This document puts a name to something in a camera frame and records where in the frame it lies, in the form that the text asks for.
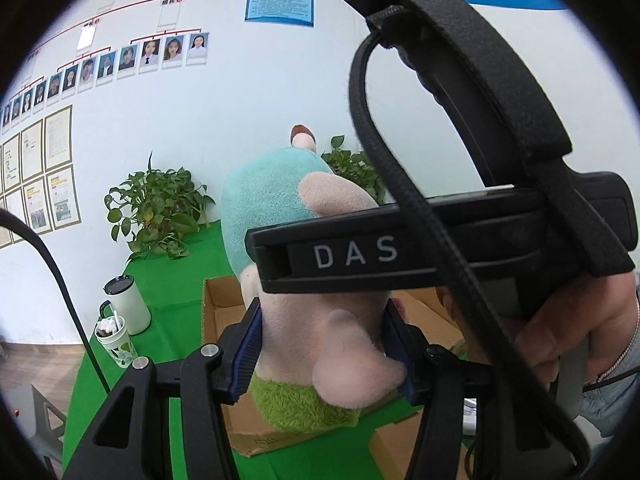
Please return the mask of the person's right hand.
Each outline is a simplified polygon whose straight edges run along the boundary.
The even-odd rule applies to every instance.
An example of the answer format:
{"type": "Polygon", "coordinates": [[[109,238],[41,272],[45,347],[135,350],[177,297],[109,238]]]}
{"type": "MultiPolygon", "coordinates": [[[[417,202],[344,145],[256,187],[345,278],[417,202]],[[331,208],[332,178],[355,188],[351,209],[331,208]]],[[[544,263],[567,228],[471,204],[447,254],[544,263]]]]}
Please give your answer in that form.
{"type": "Polygon", "coordinates": [[[608,405],[639,389],[639,292],[634,272],[581,278],[548,299],[528,322],[502,320],[543,385],[559,376],[560,357],[589,341],[586,384],[608,405]]]}

